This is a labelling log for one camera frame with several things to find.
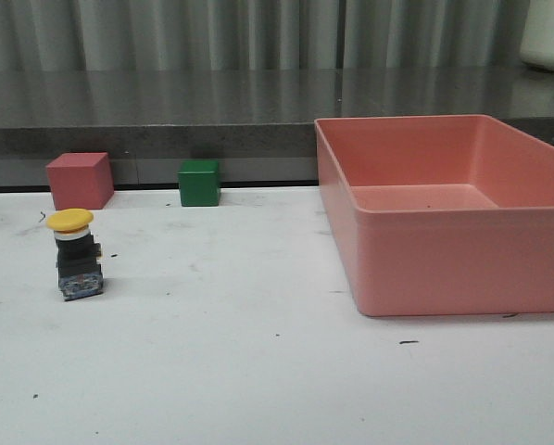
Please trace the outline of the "yellow mushroom push button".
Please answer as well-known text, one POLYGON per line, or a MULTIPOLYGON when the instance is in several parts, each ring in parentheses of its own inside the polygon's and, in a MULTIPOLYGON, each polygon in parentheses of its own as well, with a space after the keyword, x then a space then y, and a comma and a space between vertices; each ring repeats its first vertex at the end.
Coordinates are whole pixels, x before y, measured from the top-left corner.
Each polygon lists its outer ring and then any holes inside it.
POLYGON ((104 291, 101 246, 94 241, 89 226, 93 219, 89 210, 71 208, 59 210, 46 220, 57 246, 58 288, 65 301, 104 291))

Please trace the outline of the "green cube block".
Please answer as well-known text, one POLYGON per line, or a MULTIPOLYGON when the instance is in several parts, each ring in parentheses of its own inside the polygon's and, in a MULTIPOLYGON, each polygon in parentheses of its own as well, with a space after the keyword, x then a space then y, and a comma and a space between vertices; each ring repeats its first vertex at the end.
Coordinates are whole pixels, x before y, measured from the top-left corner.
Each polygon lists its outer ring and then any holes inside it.
POLYGON ((215 159, 188 159, 178 171, 183 207, 216 207, 220 203, 220 164, 215 159))

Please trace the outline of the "pink plastic bin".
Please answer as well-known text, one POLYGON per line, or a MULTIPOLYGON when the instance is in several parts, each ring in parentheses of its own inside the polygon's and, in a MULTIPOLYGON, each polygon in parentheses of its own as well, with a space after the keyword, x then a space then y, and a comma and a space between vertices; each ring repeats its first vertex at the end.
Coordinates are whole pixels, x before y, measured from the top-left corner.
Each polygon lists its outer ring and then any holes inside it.
POLYGON ((318 119, 323 206, 368 316, 554 312, 554 146, 486 115, 318 119))

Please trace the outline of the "pink cube block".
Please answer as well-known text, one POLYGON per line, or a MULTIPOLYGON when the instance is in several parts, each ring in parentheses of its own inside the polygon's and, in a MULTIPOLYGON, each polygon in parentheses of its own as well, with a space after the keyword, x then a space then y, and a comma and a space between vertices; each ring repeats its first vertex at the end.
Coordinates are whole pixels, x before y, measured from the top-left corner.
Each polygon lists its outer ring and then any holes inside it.
POLYGON ((114 194, 106 152, 65 153, 45 169, 56 210, 101 210, 114 194))

